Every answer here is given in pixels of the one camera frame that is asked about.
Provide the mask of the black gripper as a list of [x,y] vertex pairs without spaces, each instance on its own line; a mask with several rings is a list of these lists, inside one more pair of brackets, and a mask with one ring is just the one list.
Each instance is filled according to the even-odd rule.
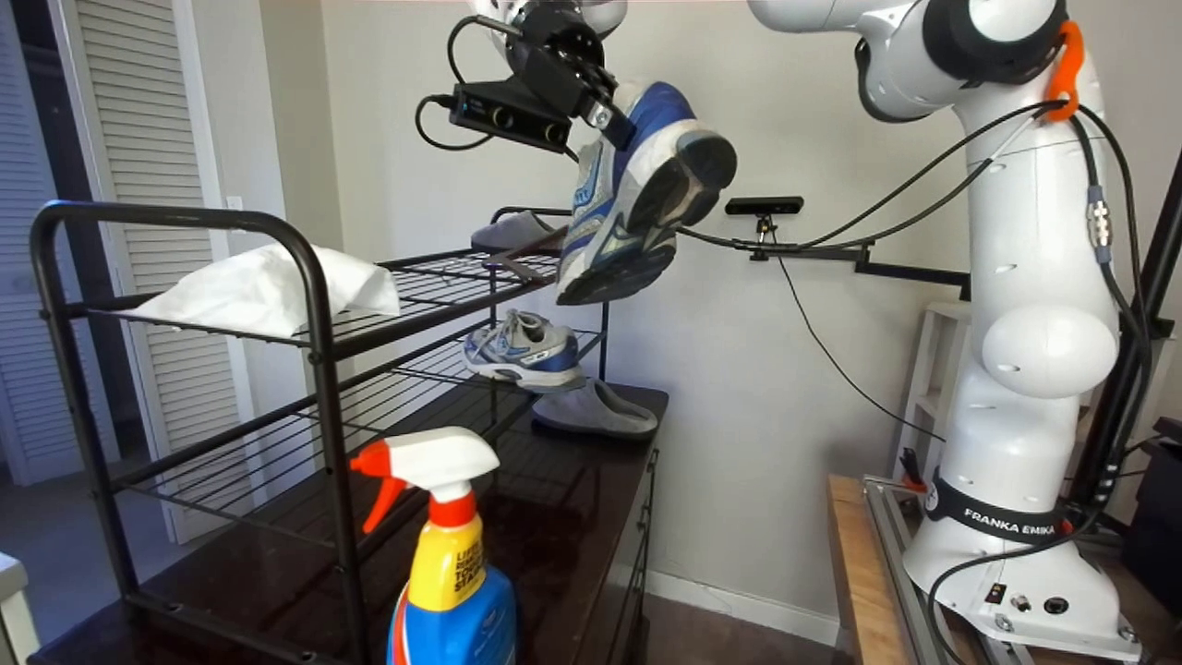
[[[531,96],[560,115],[588,115],[597,104],[615,100],[615,75],[608,70],[608,27],[588,3],[526,3],[507,39],[510,70]],[[600,132],[627,152],[635,120],[608,108]]]

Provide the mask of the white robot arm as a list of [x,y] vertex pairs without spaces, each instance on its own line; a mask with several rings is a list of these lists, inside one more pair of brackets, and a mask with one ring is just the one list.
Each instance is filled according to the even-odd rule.
[[[603,36],[627,0],[468,0],[504,34],[518,108],[537,142],[572,118],[600,128],[582,152],[566,301],[627,299],[710,214],[737,147],[689,100],[652,86],[615,96]],[[934,495],[906,572],[976,631],[1019,646],[1137,660],[1119,594],[1082,562],[1056,508],[1080,397],[1119,355],[1087,43],[1064,0],[746,0],[785,34],[858,36],[858,92],[883,120],[951,108],[967,152],[973,358],[951,402]]]

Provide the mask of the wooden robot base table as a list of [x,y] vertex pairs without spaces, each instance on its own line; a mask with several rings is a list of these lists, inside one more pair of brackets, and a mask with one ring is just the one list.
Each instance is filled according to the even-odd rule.
[[[890,481],[833,476],[828,529],[838,646],[858,665],[1114,665],[1087,655],[1019,646],[1008,631],[981,636],[956,612],[930,615],[902,568],[913,523]],[[1082,555],[1114,575],[1125,615],[1141,641],[1141,665],[1182,665],[1182,624],[1119,562],[1119,545],[1087,540]]]

